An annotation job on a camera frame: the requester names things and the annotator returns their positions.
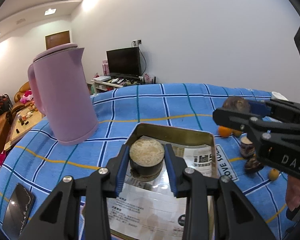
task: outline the kettle spout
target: kettle spout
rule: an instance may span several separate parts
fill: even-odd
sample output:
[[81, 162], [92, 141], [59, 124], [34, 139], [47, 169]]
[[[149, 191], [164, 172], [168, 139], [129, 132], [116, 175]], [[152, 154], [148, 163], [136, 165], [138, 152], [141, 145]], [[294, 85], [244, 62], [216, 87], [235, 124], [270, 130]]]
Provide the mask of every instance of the kettle spout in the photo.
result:
[[76, 49], [71, 49], [69, 51], [69, 56], [71, 57], [72, 61], [76, 65], [80, 65], [81, 64], [81, 59], [82, 59], [83, 51], [84, 51], [84, 48], [76, 48]]

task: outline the black television screen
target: black television screen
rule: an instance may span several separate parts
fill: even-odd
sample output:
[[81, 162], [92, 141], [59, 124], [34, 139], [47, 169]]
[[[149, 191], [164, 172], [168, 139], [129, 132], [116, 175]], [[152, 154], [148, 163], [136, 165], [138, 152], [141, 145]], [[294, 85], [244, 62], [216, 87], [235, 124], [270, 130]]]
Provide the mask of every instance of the black television screen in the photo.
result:
[[125, 48], [107, 51], [110, 75], [141, 75], [139, 48]]

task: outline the blue plaid tablecloth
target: blue plaid tablecloth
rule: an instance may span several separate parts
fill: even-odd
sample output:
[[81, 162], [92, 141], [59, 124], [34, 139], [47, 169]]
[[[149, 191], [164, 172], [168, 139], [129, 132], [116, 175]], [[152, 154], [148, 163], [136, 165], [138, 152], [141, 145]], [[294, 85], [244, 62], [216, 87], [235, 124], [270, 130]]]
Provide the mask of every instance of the blue plaid tablecloth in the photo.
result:
[[[116, 156], [138, 122], [149, 122], [215, 135], [218, 170], [230, 175], [267, 222], [277, 239], [293, 223], [285, 217], [287, 175], [271, 182], [269, 167], [247, 175], [234, 136], [220, 138], [212, 113], [228, 96], [252, 100], [269, 99], [271, 93], [251, 89], [231, 89], [207, 84], [155, 84], [120, 88], [92, 96], [99, 119], [96, 133], [74, 146], [59, 144], [44, 118], [13, 148], [0, 170], [0, 227], [15, 185], [19, 182], [35, 195], [30, 218], [65, 175], [75, 179], [90, 175]], [[79, 239], [84, 239], [80, 216]]]

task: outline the kettle lid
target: kettle lid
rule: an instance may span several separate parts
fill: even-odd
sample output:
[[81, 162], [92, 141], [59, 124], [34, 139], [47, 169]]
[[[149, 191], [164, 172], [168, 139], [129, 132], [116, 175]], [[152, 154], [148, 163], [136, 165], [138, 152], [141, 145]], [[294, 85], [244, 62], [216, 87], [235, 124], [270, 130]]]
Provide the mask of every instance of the kettle lid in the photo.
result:
[[58, 51], [61, 51], [61, 50], [65, 50], [65, 49], [72, 49], [72, 48], [77, 48], [78, 47], [78, 44], [76, 43], [67, 43], [67, 44], [62, 44], [62, 45], [59, 45], [59, 46], [56, 46], [56, 47], [53, 47], [51, 49], [47, 49], [46, 51], [38, 54], [33, 62], [35, 62], [36, 60], [42, 58], [42, 57], [45, 57], [47, 55], [50, 55], [52, 53], [55, 53], [55, 52], [58, 52]]

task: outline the kettle handle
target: kettle handle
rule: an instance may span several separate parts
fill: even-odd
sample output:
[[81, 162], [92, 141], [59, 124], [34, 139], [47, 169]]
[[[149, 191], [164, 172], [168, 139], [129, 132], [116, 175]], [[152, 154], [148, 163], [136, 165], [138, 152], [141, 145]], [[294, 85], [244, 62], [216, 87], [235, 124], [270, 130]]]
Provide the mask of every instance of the kettle handle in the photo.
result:
[[42, 114], [45, 114], [44, 109], [42, 107], [42, 101], [41, 101], [40, 93], [39, 93], [39, 90], [38, 90], [37, 81], [35, 79], [33, 64], [31, 64], [28, 68], [28, 79], [29, 79], [31, 92], [32, 92], [32, 95], [33, 95], [33, 98], [34, 98], [34, 102], [35, 102], [38, 110]]

